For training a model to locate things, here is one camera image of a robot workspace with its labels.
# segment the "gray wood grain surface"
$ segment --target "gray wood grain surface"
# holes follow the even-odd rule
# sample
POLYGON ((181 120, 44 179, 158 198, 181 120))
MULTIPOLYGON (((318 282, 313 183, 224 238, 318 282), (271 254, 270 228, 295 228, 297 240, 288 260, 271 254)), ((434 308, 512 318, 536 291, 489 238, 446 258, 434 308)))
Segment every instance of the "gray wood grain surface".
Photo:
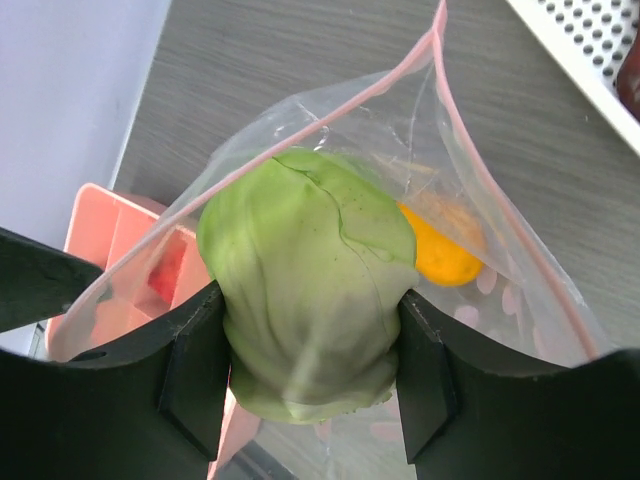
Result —
MULTIPOLYGON (((435 6, 174 0, 117 187, 170 203, 272 103, 392 67, 435 6)), ((640 345, 640 159, 504 0, 450 0, 445 50, 452 91, 498 183, 613 340, 640 345)))

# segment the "white wall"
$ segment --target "white wall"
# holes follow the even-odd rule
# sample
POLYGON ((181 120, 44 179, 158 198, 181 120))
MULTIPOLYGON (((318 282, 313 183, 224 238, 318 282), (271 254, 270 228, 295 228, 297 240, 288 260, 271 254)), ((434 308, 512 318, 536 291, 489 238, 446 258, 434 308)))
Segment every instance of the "white wall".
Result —
POLYGON ((169 4, 2 1, 0 226, 62 248, 80 186, 112 186, 169 4))

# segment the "pink plastic container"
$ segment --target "pink plastic container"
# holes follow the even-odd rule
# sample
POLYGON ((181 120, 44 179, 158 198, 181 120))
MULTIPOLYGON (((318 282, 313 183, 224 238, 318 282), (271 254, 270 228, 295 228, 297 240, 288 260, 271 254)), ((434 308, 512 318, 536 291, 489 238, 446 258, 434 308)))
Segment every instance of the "pink plastic container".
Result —
MULTIPOLYGON (((151 228, 166 209, 153 200, 133 195, 119 195, 93 184, 78 192, 65 251, 107 269, 122 257, 151 228)), ((209 275, 198 253, 195 225, 180 227, 169 240, 169 247, 147 282, 134 294, 133 302, 114 298, 98 309, 94 344, 110 342, 144 325, 180 305, 209 283, 209 275), (101 318, 126 318, 126 322, 100 321, 101 318)), ((45 331, 45 345, 59 327, 62 317, 50 319, 45 331)), ((209 469, 213 478, 218 466, 224 465, 236 452, 253 439, 260 419, 237 403, 227 390, 225 414, 220 435, 218 461, 209 469)))

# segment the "white perforated tray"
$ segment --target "white perforated tray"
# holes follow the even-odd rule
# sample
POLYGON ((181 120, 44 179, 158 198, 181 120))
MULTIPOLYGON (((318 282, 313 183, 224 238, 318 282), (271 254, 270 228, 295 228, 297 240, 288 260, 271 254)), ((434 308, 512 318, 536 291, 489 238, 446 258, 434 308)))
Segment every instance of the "white perforated tray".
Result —
POLYGON ((640 156, 640 122, 613 82, 638 29, 640 0, 507 0, 576 86, 640 156))

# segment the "clear plastic bag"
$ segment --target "clear plastic bag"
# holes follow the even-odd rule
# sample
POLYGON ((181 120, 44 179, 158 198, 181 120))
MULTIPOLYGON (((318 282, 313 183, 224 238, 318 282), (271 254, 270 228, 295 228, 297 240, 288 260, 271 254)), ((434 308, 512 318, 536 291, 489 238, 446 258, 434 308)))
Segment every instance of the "clear plastic bag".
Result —
MULTIPOLYGON (((176 230, 197 221, 222 188, 294 146, 351 159, 353 171, 484 262, 478 278, 462 287, 423 278, 418 291, 440 310, 511 348, 562 365, 610 350, 580 293, 475 149, 446 80, 445 24, 442 1, 432 28, 393 70, 289 97, 218 148, 144 239, 72 305, 50 339, 51 358, 68 361, 130 330, 100 313, 106 289, 126 302, 144 296, 176 230), (482 242, 469 235, 470 224, 482 232, 482 242), (109 334, 97 335, 107 323, 109 334)), ((412 478, 394 402, 315 427, 263 422, 257 438, 276 457, 283 442, 313 445, 300 453, 310 460, 291 467, 301 478, 412 478)))

